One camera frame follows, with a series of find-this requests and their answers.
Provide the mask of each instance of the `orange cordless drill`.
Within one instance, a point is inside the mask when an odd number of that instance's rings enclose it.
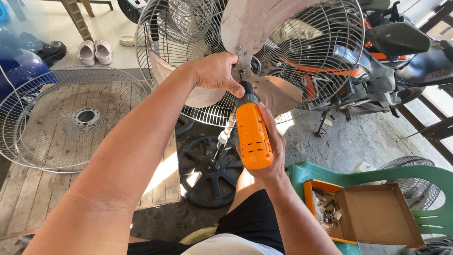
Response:
[[[243,81],[244,70],[239,70],[241,81],[245,89],[244,96],[236,100],[237,132],[241,145],[242,163],[249,169],[261,169],[268,167],[274,155],[270,147],[266,126],[256,105],[256,96],[252,84]]]

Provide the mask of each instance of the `fan guard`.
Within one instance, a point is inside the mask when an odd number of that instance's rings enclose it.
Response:
[[[409,166],[432,166],[436,165],[429,159],[417,156],[405,156],[397,158],[380,169]],[[440,188],[433,183],[419,178],[401,178],[387,180],[386,183],[398,183],[404,198],[411,209],[427,210],[436,200]]]
[[[175,67],[226,51],[219,31],[225,6],[224,0],[148,2],[138,22],[136,52],[141,72],[153,90],[159,84],[153,79],[150,50]],[[275,29],[254,55],[259,65],[254,69],[260,69],[259,77],[273,75],[287,80],[303,98],[295,109],[279,115],[277,123],[323,106],[339,91],[357,67],[364,32],[363,13],[356,0],[312,5]],[[224,127],[234,111],[234,101],[234,96],[226,92],[212,106],[185,105],[181,113]]]
[[[23,166],[71,172],[51,169],[88,162],[108,132],[147,95],[137,79],[114,68],[81,66],[43,74],[0,104],[0,153]]]

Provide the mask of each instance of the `electric fan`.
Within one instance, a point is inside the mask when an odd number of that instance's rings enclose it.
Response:
[[[434,163],[426,158],[417,156],[406,156],[397,158],[380,169],[408,166],[432,166]],[[436,200],[440,193],[440,188],[433,183],[418,178],[402,178],[387,180],[386,183],[398,183],[404,198],[410,209],[427,210]]]
[[[245,70],[244,79],[281,123],[327,104],[349,78],[361,74],[356,68],[363,24],[356,0],[150,0],[138,22],[136,52],[152,89],[185,62],[235,53],[233,78],[239,80],[237,71]],[[180,173],[186,198],[202,206],[221,207],[234,199],[235,179],[243,168],[228,142],[235,101],[223,89],[195,88],[181,111],[226,127],[219,137],[200,137],[179,151],[180,165],[183,157],[198,164],[180,167]],[[200,146],[204,149],[196,152]],[[197,181],[188,183],[190,178]],[[219,181],[232,191],[224,194]],[[199,197],[205,184],[212,190],[210,198]]]
[[[78,173],[104,137],[147,92],[130,74],[74,67],[38,76],[0,104],[0,153],[27,167]]]

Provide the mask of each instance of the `wall fan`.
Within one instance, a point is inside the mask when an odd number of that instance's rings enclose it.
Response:
[[[239,79],[235,69],[246,70],[245,79],[281,123],[328,103],[351,77],[363,49],[363,15],[356,0],[149,0],[136,40],[140,69],[152,89],[185,62],[222,51],[237,54],[233,78]],[[180,151],[180,162],[187,156],[199,165],[188,172],[180,167],[186,197],[206,207],[233,201],[236,181],[227,172],[243,167],[228,143],[235,100],[223,89],[196,88],[181,111],[226,127],[218,138],[201,137]],[[199,144],[205,149],[195,153]],[[195,184],[183,180],[197,172]],[[233,190],[223,194],[219,180]],[[200,199],[205,183],[211,183],[212,197]]]

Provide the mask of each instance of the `white clog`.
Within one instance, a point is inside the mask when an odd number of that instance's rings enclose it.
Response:
[[[103,40],[96,40],[94,47],[96,49],[95,56],[100,64],[112,63],[112,48],[110,44]]]
[[[80,61],[84,65],[94,65],[94,44],[90,40],[86,40],[79,46],[79,55]]]

